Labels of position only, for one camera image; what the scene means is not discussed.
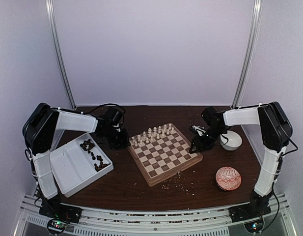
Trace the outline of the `wooden chess board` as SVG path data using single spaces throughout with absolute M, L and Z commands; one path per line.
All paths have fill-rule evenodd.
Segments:
M 177 136 L 166 143 L 147 144 L 134 147 L 130 152 L 147 184 L 151 187 L 174 176 L 178 172 L 199 163 L 203 159 L 200 153 L 189 153 L 191 143 L 174 125 Z

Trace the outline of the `white plastic divided tray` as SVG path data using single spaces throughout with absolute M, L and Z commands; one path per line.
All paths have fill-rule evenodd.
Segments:
M 80 147 L 80 144 L 87 139 L 91 139 L 95 144 L 91 151 L 95 155 L 101 155 L 104 162 L 109 163 L 107 167 L 99 172 L 94 169 L 91 154 Z M 84 133 L 52 151 L 50 153 L 50 163 L 60 192 L 66 198 L 73 196 L 114 169 L 113 162 L 89 133 Z

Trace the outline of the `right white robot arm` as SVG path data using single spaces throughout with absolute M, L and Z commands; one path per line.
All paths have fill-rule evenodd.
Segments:
M 194 134 L 190 153 L 203 152 L 215 146 L 216 140 L 236 125 L 258 125 L 264 145 L 264 159 L 246 213 L 256 217 L 273 195 L 273 185 L 281 171 L 282 159 L 288 154 L 286 148 L 292 142 L 293 127 L 279 102 L 235 107 L 222 112 L 212 106 L 201 113 L 208 128 L 192 125 Z

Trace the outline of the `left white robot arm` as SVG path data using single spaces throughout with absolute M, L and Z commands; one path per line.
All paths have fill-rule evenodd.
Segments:
M 129 145 L 128 132 L 122 128 L 126 110 L 113 103 L 105 106 L 108 108 L 105 113 L 96 116 L 92 110 L 83 113 L 40 103 L 24 124 L 22 134 L 27 147 L 25 154 L 34 167 L 34 177 L 40 193 L 46 199 L 58 195 L 50 162 L 56 131 L 94 133 L 97 137 L 105 138 L 111 149 L 121 149 Z

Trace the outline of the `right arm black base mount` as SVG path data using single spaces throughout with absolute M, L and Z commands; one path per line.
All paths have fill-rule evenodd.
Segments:
M 228 211 L 233 223 L 261 217 L 272 212 L 269 206 L 266 206 L 263 209 L 256 209 L 250 203 L 232 206 Z

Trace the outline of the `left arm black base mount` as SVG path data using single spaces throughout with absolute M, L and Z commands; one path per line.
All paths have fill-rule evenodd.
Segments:
M 42 205 L 39 210 L 39 214 L 69 223 L 79 223 L 82 209 L 79 207 L 62 204 L 58 206 Z

